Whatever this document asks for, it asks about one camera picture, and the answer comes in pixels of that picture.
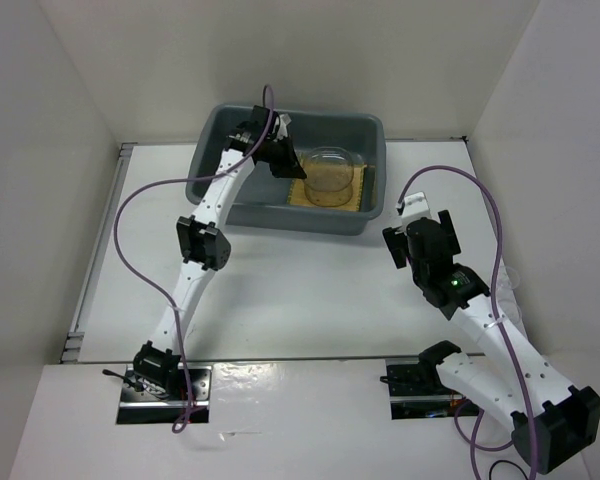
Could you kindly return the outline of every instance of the plastic tub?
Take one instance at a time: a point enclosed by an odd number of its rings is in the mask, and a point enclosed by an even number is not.
[[[193,155],[189,176],[215,173],[225,137],[237,124],[249,119],[251,108],[220,105],[211,112]],[[291,116],[290,131],[298,156],[317,147],[340,147],[366,165],[360,209],[350,212],[289,205],[292,180],[274,178],[269,166],[261,162],[240,189],[227,223],[337,235],[362,233],[367,222],[382,213],[384,204],[386,145],[382,122],[373,115],[356,113],[277,111]],[[188,184],[189,201],[200,203],[208,185],[208,182]]]

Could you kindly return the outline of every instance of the round container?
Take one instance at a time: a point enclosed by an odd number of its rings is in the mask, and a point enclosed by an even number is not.
[[[353,197],[353,158],[338,147],[320,147],[304,156],[304,193],[319,207],[339,207]]]

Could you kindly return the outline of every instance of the black cable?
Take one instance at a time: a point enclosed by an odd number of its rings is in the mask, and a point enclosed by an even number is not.
[[[493,475],[493,469],[496,468],[496,466],[499,465],[500,463],[506,463],[508,465],[512,465],[512,466],[516,467],[520,471],[520,473],[522,473],[525,480],[529,480],[529,477],[527,477],[527,474],[524,473],[524,470],[522,470],[522,467],[520,465],[518,465],[517,463],[513,463],[511,460],[498,460],[496,462],[493,462],[493,465],[491,465],[491,468],[489,469],[489,480],[493,480],[491,477]]]

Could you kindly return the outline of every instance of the white wall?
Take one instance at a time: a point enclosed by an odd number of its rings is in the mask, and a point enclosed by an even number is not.
[[[0,0],[0,480],[58,361],[115,159],[40,7]]]
[[[600,0],[540,2],[469,148],[532,340],[600,393]],[[585,459],[600,479],[600,436]]]
[[[264,82],[285,106],[470,133],[538,0],[40,0],[118,140],[195,138]]]

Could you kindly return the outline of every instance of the purple cable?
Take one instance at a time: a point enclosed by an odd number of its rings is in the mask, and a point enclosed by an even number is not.
[[[489,205],[491,206],[491,210],[493,211],[493,217],[496,222],[496,260],[493,265],[493,273],[491,274],[491,309],[493,311],[493,318],[498,319],[500,314],[498,312],[498,302],[496,300],[496,287],[498,281],[498,267],[500,266],[500,260],[502,259],[502,219],[500,218],[500,210],[498,210],[498,205],[496,204],[493,195],[487,189],[487,187],[476,177],[468,174],[464,170],[460,170],[459,168],[449,167],[447,165],[432,165],[430,167],[425,167],[422,170],[418,170],[407,182],[405,187],[402,189],[400,193],[400,198],[398,203],[402,203],[404,200],[409,187],[413,184],[416,178],[426,172],[431,172],[433,170],[445,170],[448,172],[457,173],[458,175],[462,175],[466,179],[473,182],[485,196]],[[536,426],[533,416],[533,407],[531,406],[531,397],[529,396],[529,389],[527,388],[527,384],[524,380],[524,374],[522,373],[522,368],[520,367],[520,362],[518,361],[518,356],[511,344],[511,339],[509,338],[509,334],[507,333],[506,328],[502,323],[498,323],[498,328],[500,333],[502,334],[502,339],[504,340],[504,344],[507,347],[507,351],[509,352],[509,356],[511,357],[511,362],[513,363],[513,368],[516,371],[516,377],[518,377],[518,381],[520,382],[520,390],[522,390],[522,398],[524,400],[525,410],[527,412],[527,419],[529,421],[529,443],[531,444],[531,472],[529,473],[529,480],[535,480],[536,475],[538,473],[538,436],[536,432]],[[481,415],[478,415],[478,420],[476,421],[476,426],[480,424],[480,420],[482,419]],[[476,444],[475,437],[477,436],[477,429],[474,427],[474,435],[471,437],[471,451],[473,452],[473,456],[475,456]],[[475,467],[475,461],[472,459],[472,466],[474,466],[473,473],[476,478],[480,479],[480,474],[478,472],[477,467]]]
[[[453,415],[453,423],[456,425],[456,429],[458,430],[458,433],[460,434],[462,439],[467,443],[471,443],[471,439],[467,437],[467,435],[462,431],[462,428],[460,428],[460,422],[458,421],[458,419],[460,418],[460,412],[462,412],[462,410],[470,404],[471,402],[469,401],[464,402],[462,405],[456,408],[456,413]],[[509,442],[505,443],[504,445],[500,445],[499,447],[485,447],[476,443],[476,449],[482,450],[483,452],[501,452],[509,448],[511,445],[513,445],[513,440],[510,440]]]
[[[275,99],[273,96],[273,89],[271,88],[271,85],[267,84],[264,86],[263,93],[262,93],[263,97],[266,92],[269,92],[269,99],[270,99],[269,107],[268,107],[269,108],[269,116],[267,118],[267,123],[264,127],[264,130],[262,131],[262,135],[260,135],[260,138],[258,138],[258,141],[253,145],[251,150],[249,150],[244,155],[244,157],[242,157],[242,159],[238,163],[236,163],[229,170],[225,170],[224,172],[216,173],[215,175],[208,175],[206,177],[174,178],[174,179],[170,179],[170,180],[160,180],[157,182],[149,183],[143,187],[140,187],[139,189],[134,191],[131,195],[129,195],[124,200],[124,202],[122,202],[122,204],[120,205],[120,208],[118,209],[118,212],[116,213],[115,220],[113,222],[113,244],[116,248],[116,252],[118,253],[118,257],[120,257],[120,260],[122,261],[124,266],[127,267],[129,269],[129,271],[131,271],[131,273],[133,273],[140,280],[142,280],[147,285],[155,288],[158,292],[160,292],[167,299],[167,301],[169,302],[169,305],[173,309],[173,316],[174,316],[175,323],[176,323],[176,334],[178,337],[178,348],[180,349],[180,355],[182,357],[182,365],[184,366],[184,368],[183,368],[184,380],[187,385],[187,406],[185,407],[182,415],[180,415],[176,419],[176,421],[173,422],[173,426],[171,427],[171,431],[173,433],[183,432],[184,429],[187,428],[187,425],[189,424],[189,418],[191,417],[191,414],[196,411],[195,399],[193,397],[193,387],[191,385],[191,376],[189,375],[189,369],[187,368],[187,358],[184,353],[184,336],[183,336],[182,328],[180,325],[180,312],[178,311],[178,305],[176,304],[173,297],[169,294],[169,292],[167,292],[164,288],[162,288],[156,282],[151,280],[149,277],[147,277],[146,275],[144,275],[140,271],[138,271],[133,265],[131,265],[131,263],[129,263],[127,258],[122,253],[122,249],[120,248],[120,239],[119,239],[119,235],[118,235],[118,227],[120,225],[120,218],[122,217],[122,212],[127,207],[127,205],[129,205],[131,200],[136,198],[142,192],[149,190],[150,188],[158,187],[160,185],[171,185],[174,183],[194,183],[194,182],[204,182],[204,181],[208,181],[208,180],[214,180],[216,178],[224,177],[231,170],[235,170],[236,168],[238,168],[242,164],[244,164],[247,160],[249,160],[251,155],[253,155],[253,153],[256,150],[258,150],[258,148],[260,148],[260,145],[262,145],[262,142],[264,142],[264,139],[267,136],[267,132],[269,131],[269,128],[271,127],[271,123],[273,122],[273,110],[275,107]]]

